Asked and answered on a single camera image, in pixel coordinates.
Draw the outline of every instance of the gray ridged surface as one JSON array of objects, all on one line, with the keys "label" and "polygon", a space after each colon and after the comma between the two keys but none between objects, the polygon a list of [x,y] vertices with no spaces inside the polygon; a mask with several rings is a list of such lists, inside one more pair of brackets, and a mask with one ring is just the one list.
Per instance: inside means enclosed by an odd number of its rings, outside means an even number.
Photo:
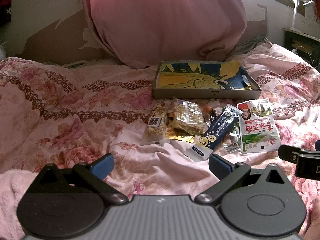
[{"label": "gray ridged surface", "polygon": [[[24,240],[38,238],[26,236]],[[253,240],[226,226],[215,209],[188,196],[135,196],[114,206],[90,232],[73,240]],[[292,235],[283,240],[299,240]]]}]

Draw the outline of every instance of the floral bedsheet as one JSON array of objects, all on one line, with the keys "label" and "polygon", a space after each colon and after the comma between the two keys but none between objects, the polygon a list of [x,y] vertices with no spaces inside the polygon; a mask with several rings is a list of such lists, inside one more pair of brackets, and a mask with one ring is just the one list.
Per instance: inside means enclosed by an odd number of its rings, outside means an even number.
[{"label": "floral bedsheet", "polygon": [[[229,60],[240,60],[261,86],[261,98],[273,103],[282,143],[314,149],[320,137],[320,74],[294,53],[268,43]],[[19,58],[3,60],[0,173],[9,169],[39,172],[49,162],[71,168],[112,153],[115,168],[105,182],[129,198],[134,194],[194,197],[212,186],[218,179],[209,171],[208,162],[194,163],[183,155],[190,147],[188,142],[139,145],[154,103],[155,73],[156,67],[67,69]],[[243,100],[219,101],[224,106]],[[195,102],[204,106],[209,101]],[[320,189],[317,181],[294,177],[294,165],[280,160],[277,152],[233,152],[224,157],[254,168],[278,163],[306,204],[308,217],[301,233],[305,232],[312,200]],[[5,235],[3,230],[6,228],[0,226],[0,236]]]}]

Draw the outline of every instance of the pink pillow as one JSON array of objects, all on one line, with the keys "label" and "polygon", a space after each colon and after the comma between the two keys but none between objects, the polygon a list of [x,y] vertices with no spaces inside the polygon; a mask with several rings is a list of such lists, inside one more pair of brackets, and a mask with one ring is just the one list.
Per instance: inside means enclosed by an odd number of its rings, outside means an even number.
[{"label": "pink pillow", "polygon": [[135,68],[223,61],[246,28],[242,0],[83,0],[95,38]]}]

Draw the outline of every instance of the white lamp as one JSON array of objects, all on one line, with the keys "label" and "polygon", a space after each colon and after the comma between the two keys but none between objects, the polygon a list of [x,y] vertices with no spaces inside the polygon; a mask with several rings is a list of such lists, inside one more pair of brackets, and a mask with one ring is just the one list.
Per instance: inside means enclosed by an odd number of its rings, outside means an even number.
[{"label": "white lamp", "polygon": [[297,0],[295,2],[295,4],[294,4],[294,13],[293,13],[292,25],[291,25],[291,27],[289,29],[292,30],[292,31],[296,31],[296,32],[302,33],[302,31],[299,31],[299,30],[294,28],[294,22],[296,21],[296,15],[297,15],[299,1],[304,2],[303,6],[305,6],[305,7],[308,7],[308,6],[311,6],[311,5],[315,5],[316,3],[314,1],[312,1],[312,0],[311,1],[308,1],[308,0]]}]

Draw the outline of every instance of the small snack packet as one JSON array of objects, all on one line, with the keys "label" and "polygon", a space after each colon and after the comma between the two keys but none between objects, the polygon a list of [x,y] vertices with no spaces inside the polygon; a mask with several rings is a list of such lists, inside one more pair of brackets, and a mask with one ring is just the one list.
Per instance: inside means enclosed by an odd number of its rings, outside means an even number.
[{"label": "small snack packet", "polygon": [[[218,100],[208,103],[202,109],[204,120],[206,121],[209,127],[216,122],[218,118],[217,116],[219,116],[223,111],[224,110],[222,109]],[[218,145],[218,149],[219,152],[223,155],[241,149],[238,121],[233,124],[229,132],[226,133],[226,135],[223,137],[220,144]]]},{"label": "small snack packet", "polygon": [[205,131],[205,123],[199,106],[195,103],[172,99],[173,104],[173,128],[181,129],[194,136],[202,135]]},{"label": "small snack packet", "polygon": [[240,117],[243,153],[276,151],[281,145],[268,99],[249,100],[237,104]]},{"label": "small snack packet", "polygon": [[195,162],[208,159],[215,147],[221,142],[241,114],[242,112],[239,109],[228,104],[216,122],[199,138],[196,144],[185,150],[184,155]]},{"label": "small snack packet", "polygon": [[194,143],[194,136],[176,128],[172,127],[172,120],[169,121],[167,132],[165,133],[165,136],[169,139],[175,139],[180,141],[185,141],[189,143]]},{"label": "small snack packet", "polygon": [[141,145],[163,145],[170,142],[170,140],[165,137],[167,131],[167,112],[168,107],[166,102],[157,101],[154,104]]}]

